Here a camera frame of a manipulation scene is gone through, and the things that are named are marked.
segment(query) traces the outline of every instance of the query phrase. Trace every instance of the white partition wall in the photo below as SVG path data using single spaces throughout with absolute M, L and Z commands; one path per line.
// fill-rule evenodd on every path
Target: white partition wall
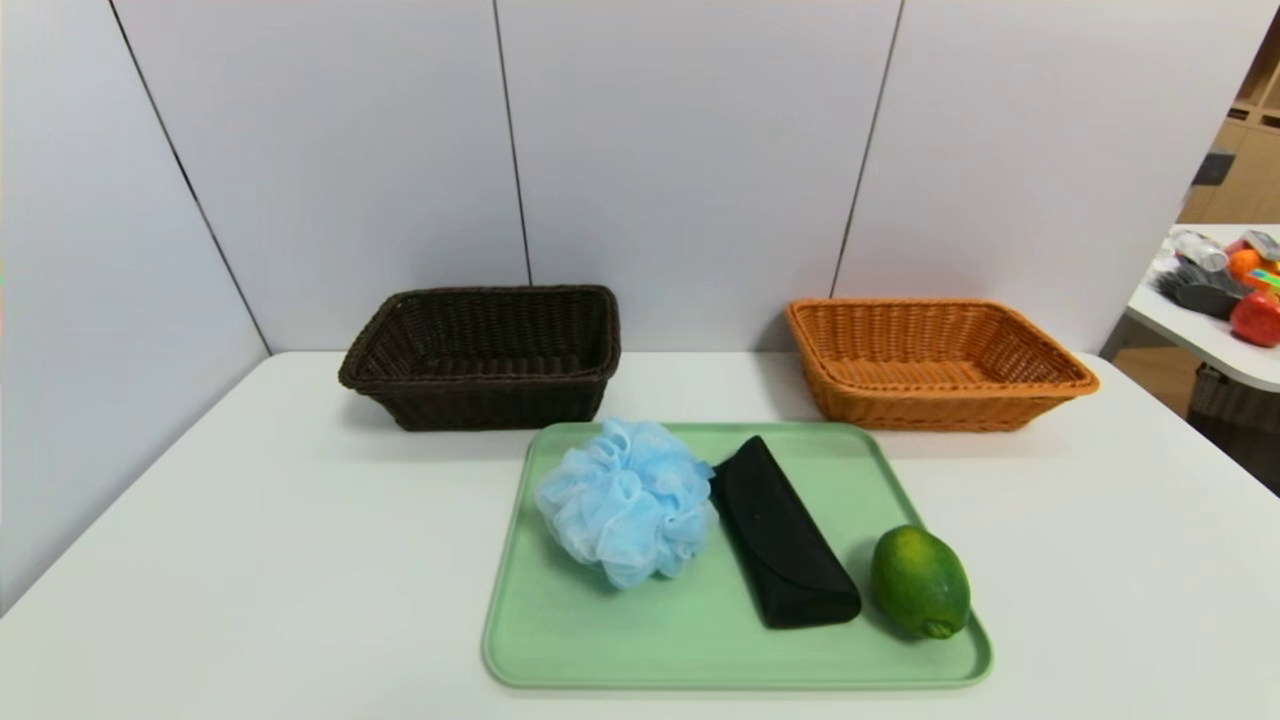
M 978 296 L 1097 350 L 1275 0 L 909 0 L 836 283 Z
M 4 13 L 0 609 L 266 356 L 111 6 Z
M 498 0 L 535 283 L 632 350 L 787 342 L 827 296 L 899 0 Z
M 116 5 L 271 350 L 529 282 L 490 0 Z

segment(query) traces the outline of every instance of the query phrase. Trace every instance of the white table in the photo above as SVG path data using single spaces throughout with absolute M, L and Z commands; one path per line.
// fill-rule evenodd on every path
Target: white table
M 0 717 L 1280 716 L 1280 502 L 1096 357 L 1101 392 L 1024 430 L 876 433 L 996 650 L 914 693 L 498 684 L 480 634 L 532 433 L 401 432 L 339 359 L 264 363 L 0 620 Z M 817 418 L 795 356 L 749 354 L 627 354 L 604 413 Z
M 1261 229 L 1280 238 L 1280 225 L 1175 225 L 1197 231 L 1222 245 L 1239 240 L 1245 229 Z M 1280 392 L 1280 350 L 1258 347 L 1231 337 L 1229 323 L 1184 310 L 1147 283 L 1129 299 L 1129 316 L 1180 345 L 1217 368 L 1224 375 L 1249 387 Z

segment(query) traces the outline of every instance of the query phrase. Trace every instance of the mint green plastic tray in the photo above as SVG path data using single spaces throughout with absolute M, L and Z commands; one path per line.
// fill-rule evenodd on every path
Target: mint green plastic tray
M 771 630 L 718 528 L 673 580 L 613 589 L 547 530 L 534 489 L 598 424 L 552 425 L 529 447 L 484 633 L 484 659 L 522 688 L 946 688 L 991 670 L 978 619 L 947 641 L 902 638 L 874 606 L 872 551 L 884 530 L 919 524 L 876 442 L 840 423 L 668 424 L 716 465 L 759 434 L 863 593 L 852 623 Z M 975 588 L 980 596 L 982 588 Z

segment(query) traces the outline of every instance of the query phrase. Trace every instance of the basket rim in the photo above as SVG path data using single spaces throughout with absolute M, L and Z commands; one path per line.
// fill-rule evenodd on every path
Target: basket rim
M 923 305 L 923 306 L 955 306 L 969 305 L 982 306 L 1004 313 L 1011 320 L 1028 329 L 1041 341 L 1050 352 L 1065 359 L 1078 373 L 1079 379 L 1041 382 L 1041 383 L 974 383 L 969 386 L 956 383 L 851 383 L 836 378 L 827 368 L 827 363 L 809 336 L 800 313 L 814 306 L 886 306 L 886 305 Z M 947 299 L 947 297 L 831 297 L 796 300 L 787 304 L 787 324 L 791 325 L 791 334 L 795 336 L 796 345 L 804 364 L 812 372 L 820 375 L 822 382 L 838 388 L 842 392 L 867 398 L 893 398 L 893 400 L 1030 400 L 1030 398 L 1074 398 L 1096 392 L 1100 387 L 1098 377 L 1089 370 L 1084 363 L 1062 347 L 1056 340 L 1039 329 L 1025 315 L 1012 307 L 980 299 Z
M 513 373 L 474 373 L 467 375 L 449 377 L 387 377 L 369 375 L 356 372 L 360 361 L 381 334 L 388 319 L 396 307 L 411 297 L 433 295 L 598 295 L 604 301 L 604 332 L 607 334 L 607 347 L 604 357 L 596 365 L 573 370 L 572 373 L 556 373 L 544 375 L 525 375 Z M 529 387 L 553 384 L 580 384 L 608 380 L 618 369 L 618 359 L 622 355 L 621 337 L 618 332 L 618 300 L 608 287 L 602 284 L 553 284 L 553 286 L 495 286 L 495 287 L 434 287 L 425 290 L 407 290 L 397 292 L 383 301 L 374 313 L 374 316 L 365 324 L 352 342 L 351 348 L 338 368 L 338 382 L 344 387 L 362 392 L 394 391 L 407 388 L 456 388 L 457 386 L 470 386 L 474 389 L 497 389 L 503 387 Z

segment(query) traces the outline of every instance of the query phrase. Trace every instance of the lime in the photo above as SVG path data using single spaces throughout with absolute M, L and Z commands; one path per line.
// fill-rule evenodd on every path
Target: lime
M 969 623 L 969 578 L 947 543 L 902 525 L 881 536 L 872 594 L 890 620 L 920 638 L 946 639 Z

